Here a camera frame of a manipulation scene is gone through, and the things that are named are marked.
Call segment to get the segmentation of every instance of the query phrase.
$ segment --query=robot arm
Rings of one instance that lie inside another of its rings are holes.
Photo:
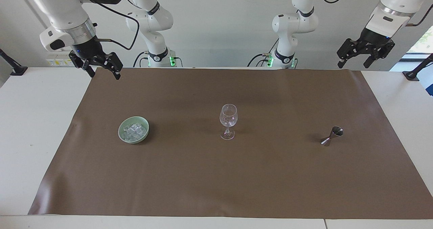
[[[292,0],[297,13],[281,14],[272,21],[272,29],[279,36],[277,48],[272,49],[272,66],[286,68],[294,58],[297,39],[295,33],[316,30],[319,19],[314,13],[314,0]]]
[[[421,8],[424,0],[380,0],[358,40],[347,39],[337,51],[342,68],[346,61],[360,54],[370,56],[364,62],[368,68],[379,58],[385,58],[394,47],[391,38],[406,26],[407,22]]]
[[[158,31],[172,28],[173,16],[157,0],[133,1],[142,10],[128,15],[140,22],[140,35],[148,48],[150,67],[172,67],[174,52],[165,45],[164,37]],[[136,24],[131,19],[127,18],[127,25],[130,30],[137,30]]]
[[[77,68],[93,77],[90,65],[102,66],[120,78],[122,63],[116,53],[105,54],[96,37],[93,24],[82,8],[82,2],[117,4],[121,0],[34,0],[50,20],[51,26],[40,34],[40,40],[48,51],[70,46],[70,58]]]

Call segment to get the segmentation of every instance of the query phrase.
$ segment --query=black clamp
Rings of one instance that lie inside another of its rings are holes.
[[[168,55],[168,48],[165,48],[165,51],[161,54],[155,55],[149,52],[149,56],[153,59],[153,61],[160,62]]]
[[[93,71],[91,65],[95,65],[110,70],[117,80],[120,79],[120,71],[122,70],[123,64],[114,52],[103,56],[96,55],[93,58],[85,59],[83,62],[74,51],[71,51],[69,53],[69,58],[76,68],[82,68],[91,78],[95,76],[95,71]]]
[[[339,68],[343,68],[347,60],[354,58],[361,54],[369,54],[370,56],[364,62],[364,67],[369,68],[374,61],[386,58],[391,50],[394,48],[395,43],[391,39],[385,45],[370,44],[366,41],[346,39],[337,55],[340,58],[338,63]]]

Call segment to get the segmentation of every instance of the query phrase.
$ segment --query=bowl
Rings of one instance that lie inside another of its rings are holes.
[[[136,124],[136,123],[141,124],[146,129],[146,131],[144,133],[144,136],[141,139],[136,140],[136,141],[126,141],[126,140],[124,140],[122,138],[122,136],[120,135],[121,132],[123,132],[123,128],[125,126],[127,126],[127,125],[132,125],[132,124]],[[117,134],[119,135],[119,138],[123,142],[128,143],[128,144],[138,144],[139,142],[143,141],[147,137],[148,133],[149,133],[149,123],[147,122],[147,120],[145,118],[143,118],[141,116],[133,116],[133,117],[130,117],[130,118],[126,119],[125,121],[123,121],[120,124],[119,129],[117,130]]]

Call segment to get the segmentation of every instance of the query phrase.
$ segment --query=brown mat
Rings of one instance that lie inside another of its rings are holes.
[[[130,145],[134,115],[151,127]],[[46,213],[433,219],[433,198],[360,72],[98,69],[29,211]]]

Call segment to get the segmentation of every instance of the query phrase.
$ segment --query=jigger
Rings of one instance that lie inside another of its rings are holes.
[[[332,127],[331,134],[326,138],[322,138],[320,140],[320,144],[324,145],[324,146],[329,146],[331,144],[331,140],[333,138],[337,138],[337,137],[340,137],[342,135],[343,135],[343,129],[339,126],[334,126],[334,127]]]

